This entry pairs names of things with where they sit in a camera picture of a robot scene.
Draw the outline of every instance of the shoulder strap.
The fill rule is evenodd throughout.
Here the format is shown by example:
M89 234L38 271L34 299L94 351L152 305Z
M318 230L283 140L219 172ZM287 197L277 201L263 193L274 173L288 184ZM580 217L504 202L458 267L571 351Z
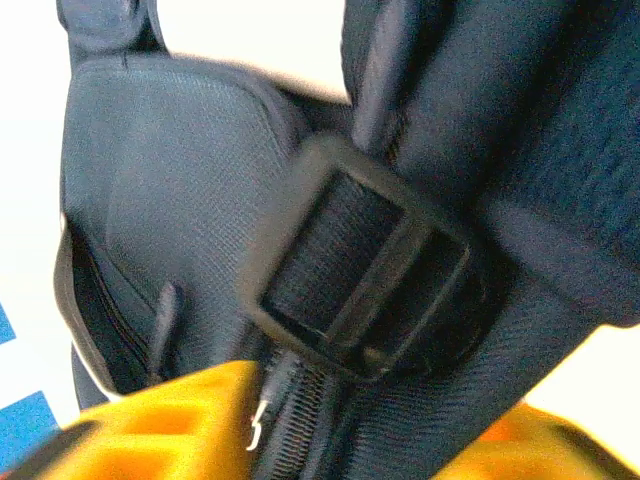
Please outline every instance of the shoulder strap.
M510 199L499 201L495 192L474 207L478 192L486 189L487 174L496 170L496 152L505 154L496 148L514 149L501 139L524 124L523 117L531 111L529 99L541 98L531 95L536 93L535 83L548 75L543 69L569 59L565 63L572 68L565 79L571 83L562 85L569 90L591 65L589 55L582 52L603 44L613 50L622 48L617 39L630 32L617 19L636 21L631 3L617 4L617 8L611 2L583 2L578 8L573 2L552 0L517 5L498 0L458 3L415 94L406 109L399 109L407 113L408 122L391 128L386 148L377 145L368 153L375 157L387 152L390 140L402 132L397 157L391 158L396 173L464 217L469 217L464 212L479 208L486 232L515 260L514 281L496 299L503 306L489 333L458 368L439 377L414 375L393 385L356 389L341 424L324 442L329 445L324 458L303 478L429 477L600 323L638 322L637 269L626 267L606 249L588 247L588 242ZM378 20L389 28L385 20L393 15L403 18L398 13L409 8L411 2L388 2ZM376 42L376 33L371 40L374 46L382 44ZM603 55L620 53L613 50ZM374 58L367 63L379 67L376 78L383 82L372 82L377 89L367 85L367 71L357 96L354 141L365 151L372 144L360 139L379 139L381 132L389 131L388 125L393 126L388 118L373 115L382 122L380 128L364 113L384 108L362 105L389 98L385 93L394 91L388 88L394 79L379 75L386 71L380 64L397 58L384 48L374 48L370 55ZM584 64L574 62L578 55ZM588 81L593 80L611 81L604 75ZM391 97L386 111L397 111L394 107L401 103ZM637 163L637 158L625 156L624 161ZM589 163L597 168L599 161L602 156ZM566 168L564 162L571 159L556 167ZM637 216L637 205L629 199L624 202ZM379 197L348 179L335 184L277 273L268 292L270 308L302 324L326 325L340 311L393 224L393 209ZM547 243L550 239L553 246ZM617 286L615 292L596 278L598 272L608 274L607 280Z

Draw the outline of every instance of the webbing strap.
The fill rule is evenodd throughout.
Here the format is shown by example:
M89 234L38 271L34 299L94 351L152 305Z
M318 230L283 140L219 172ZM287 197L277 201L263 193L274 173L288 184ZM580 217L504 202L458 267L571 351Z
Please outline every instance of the webbing strap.
M581 7L588 13L598 3ZM444 205L468 208L500 135L516 123L545 53L565 22L576 20L573 7L574 2L551 0L459 2L409 103L396 172ZM339 309L343 295L331 292L343 292L358 276L351 259L366 266L375 255L381 240L373 232L384 231L392 220L364 193L355 186L349 195L331 196L331 208L316 212L308 238L287 259L270 301L278 299L290 318L309 323L314 315ZM349 410L353 415L343 416L324 461L303 478L428 477L599 322L638 322L637 272L513 205L491 204L484 219L502 248L525 267L491 332L464 365L443 378L415 376L394 387L359 389ZM524 223L528 231L520 228ZM556 245L535 249L532 235L551 235ZM541 252L559 260L563 249L570 253L563 263L541 261ZM594 269L606 272L616 291L607 290L602 279L590 283L598 274ZM625 289L628 294L620 293Z

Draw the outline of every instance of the plastic buckle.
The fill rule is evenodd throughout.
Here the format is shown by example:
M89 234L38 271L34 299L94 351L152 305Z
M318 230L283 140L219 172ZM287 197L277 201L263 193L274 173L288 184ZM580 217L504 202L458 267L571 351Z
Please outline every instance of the plastic buckle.
M265 295L338 175L372 190L402 215L340 313L326 330L318 331L267 311ZM443 349L430 342L437 342L436 334L459 320L451 309L454 298L476 270L474 242L459 222L333 135L303 144L291 181L273 207L257 232L238 285L242 303L267 335L308 361L357 381L377 381L415 364L416 356L424 360L418 362L423 369L438 363L433 356L442 355ZM484 294L476 292L476 298L482 301Z

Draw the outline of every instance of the zipper track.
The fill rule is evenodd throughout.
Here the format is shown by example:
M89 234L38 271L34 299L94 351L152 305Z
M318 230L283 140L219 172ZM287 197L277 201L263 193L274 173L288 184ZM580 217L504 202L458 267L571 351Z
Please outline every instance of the zipper track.
M327 377L312 366L305 365L302 369L300 380L278 419L285 424L285 428L278 455L273 462L273 480L298 478L318 425Z
M107 290L107 286L104 283L104 279L100 274L100 270L98 269L98 265L96 264L93 255L91 255L86 247L83 250L83 253L89 261L89 268L91 270L98 294L97 296L104 310L105 317L146 371L148 366L147 345L120 313L120 310Z

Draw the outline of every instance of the nylon fabric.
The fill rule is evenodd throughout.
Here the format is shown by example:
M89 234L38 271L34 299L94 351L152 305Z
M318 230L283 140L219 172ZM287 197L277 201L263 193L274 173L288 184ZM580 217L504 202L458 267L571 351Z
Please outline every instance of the nylon fabric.
M81 236L75 239L75 244L80 243ZM135 348L140 357L148 360L148 344L150 343L149 335L153 336L154 332L150 331L150 326L154 324L156 316L155 302L149 303L153 299L143 298L138 290L127 280L126 277L118 270L116 265L111 261L109 254L99 247L98 242L92 242L93 246L80 253L80 256L90 257L96 268L100 271L105 285L105 295L109 295L112 299L118 299L117 310L131 338L129 348Z
M601 313L608 313L616 323L638 321L637 299L602 290L601 281L588 284L589 277L578 280L581 272L591 278L608 272L613 274L616 289L631 288L630 293L637 288L640 209L633 192L638 191L640 171L638 18L637 2L619 13L606 48L567 92L549 123L532 132L535 141L515 152L499 193L491 194L552 219L542 223L544 228L528 220L507 225L499 221L505 217L494 211L489 228L512 253L514 248L525 248L527 242L526 253L518 258L520 264L531 265L553 285L540 277L521 276L502 315L456 372L432 381L419 377L403 381L375 392L375 402L359 405L357 410L365 412L361 421L341 433L353 443L346 450L351 452L347 468L334 470L329 478L433 475L606 320L595 319L594 309L605 309ZM425 172L430 171L429 165L425 163ZM561 233L558 224L572 227L573 233ZM556 238L568 245L568 263L547 262L544 256L552 247L545 242L551 239L531 238L526 231L517 230L525 226L535 235L556 232ZM518 243L512 239L510 245L505 238L514 230ZM584 247L592 240L596 249ZM572 251L574 245L582 247ZM589 256L590 263L571 263L576 252L583 258ZM556 252L555 259L560 260L561 255ZM611 262L608 256L617 260ZM600 261L603 271L594 270ZM630 270L615 270L616 262ZM600 299L592 298L602 293ZM344 458L344 451L338 456Z
M359 77L353 144L372 158L384 158L398 134L407 86L421 72L443 31L445 7L432 0L390 0L378 13L364 74ZM429 32L422 38L423 31Z
M185 292L170 376L255 355L235 276L306 132L294 107L230 67L129 56L81 67L65 128L64 209L112 261L105 284L148 305L166 281ZM133 326L148 342L154 322Z
M445 378L413 377L374 395L359 390L354 401L364 417L344 437L352 451L346 472L327 478L431 477L597 326L533 278L519 279L509 303L478 350Z

